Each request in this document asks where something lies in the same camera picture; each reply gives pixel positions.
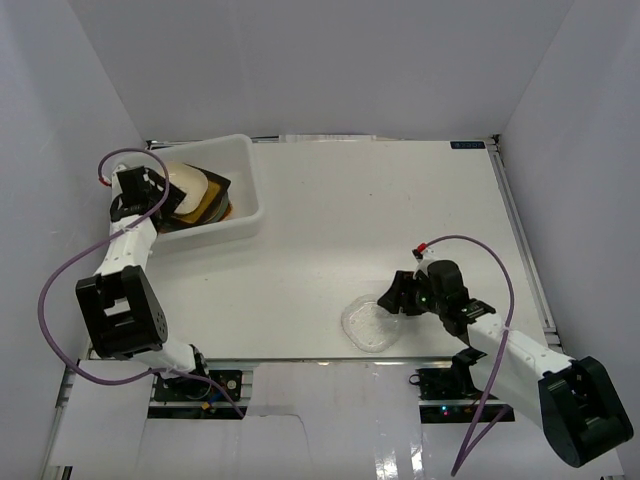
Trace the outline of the black and amber square plate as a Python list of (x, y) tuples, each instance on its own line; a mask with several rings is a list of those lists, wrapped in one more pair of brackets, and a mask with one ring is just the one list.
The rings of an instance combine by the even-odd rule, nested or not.
[(198, 168), (195, 166), (192, 167), (200, 170), (205, 174), (208, 179), (208, 189), (199, 207), (195, 211), (187, 215), (174, 214), (171, 216), (185, 216), (185, 220), (187, 222), (193, 222), (199, 219), (203, 213), (211, 213), (217, 206), (220, 205), (221, 200), (225, 195), (229, 197), (228, 190), (231, 186), (231, 181), (226, 177), (220, 176), (206, 169)]

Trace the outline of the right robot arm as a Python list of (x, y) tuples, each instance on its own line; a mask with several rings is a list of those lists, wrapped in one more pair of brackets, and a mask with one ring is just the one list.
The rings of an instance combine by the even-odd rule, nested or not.
[(472, 399), (488, 389), (535, 423), (551, 449), (578, 468), (634, 436), (612, 380), (591, 356), (574, 359), (511, 330), (489, 304), (470, 296), (458, 265), (424, 261), (398, 271), (377, 304), (390, 314), (433, 314), (466, 344), (439, 393)]

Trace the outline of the beige square bowl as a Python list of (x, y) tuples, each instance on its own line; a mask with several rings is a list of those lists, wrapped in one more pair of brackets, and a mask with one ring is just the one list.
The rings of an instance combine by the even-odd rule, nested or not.
[(168, 162), (166, 168), (170, 183), (185, 194), (174, 213), (177, 215), (192, 213), (199, 207), (207, 192), (207, 177), (200, 170), (180, 162)]

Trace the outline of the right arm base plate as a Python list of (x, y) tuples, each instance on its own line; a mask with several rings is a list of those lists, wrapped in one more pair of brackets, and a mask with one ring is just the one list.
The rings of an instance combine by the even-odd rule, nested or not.
[(470, 424), (482, 397), (475, 387), (463, 386), (450, 367), (417, 369), (409, 384), (419, 390), (422, 425)]

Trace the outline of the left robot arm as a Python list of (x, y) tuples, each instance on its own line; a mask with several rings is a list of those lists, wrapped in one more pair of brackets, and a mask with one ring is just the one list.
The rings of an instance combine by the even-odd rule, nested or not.
[(158, 232), (156, 213), (166, 192), (165, 178), (147, 167), (119, 166), (112, 177), (111, 241), (93, 276), (76, 283), (76, 297), (95, 353), (102, 359), (137, 361), (188, 398), (211, 387), (201, 352), (169, 334), (168, 322), (145, 267)]

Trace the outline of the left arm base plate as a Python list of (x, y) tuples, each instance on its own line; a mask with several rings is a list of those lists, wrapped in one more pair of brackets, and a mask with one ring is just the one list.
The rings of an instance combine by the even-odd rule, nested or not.
[(184, 378), (158, 378), (153, 385), (147, 418), (155, 420), (241, 420), (243, 371), (214, 369), (209, 377), (216, 386)]

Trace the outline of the teal round plate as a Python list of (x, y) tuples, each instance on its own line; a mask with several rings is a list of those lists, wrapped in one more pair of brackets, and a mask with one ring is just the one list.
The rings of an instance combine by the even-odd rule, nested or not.
[(195, 220), (193, 222), (187, 222), (185, 220), (185, 216), (183, 216), (183, 217), (173, 216), (173, 217), (171, 217), (169, 219), (169, 221), (166, 224), (169, 224), (170, 222), (173, 222), (173, 221), (177, 221), (177, 222), (185, 223), (185, 224), (204, 223), (205, 221), (209, 220), (212, 216), (214, 216), (216, 214), (219, 214), (219, 213), (224, 213), (229, 204), (232, 204), (232, 203), (230, 202), (229, 197), (227, 195), (225, 195), (224, 198), (221, 200), (220, 205), (217, 206), (211, 213), (203, 213), (199, 219), (197, 219), (197, 220)]

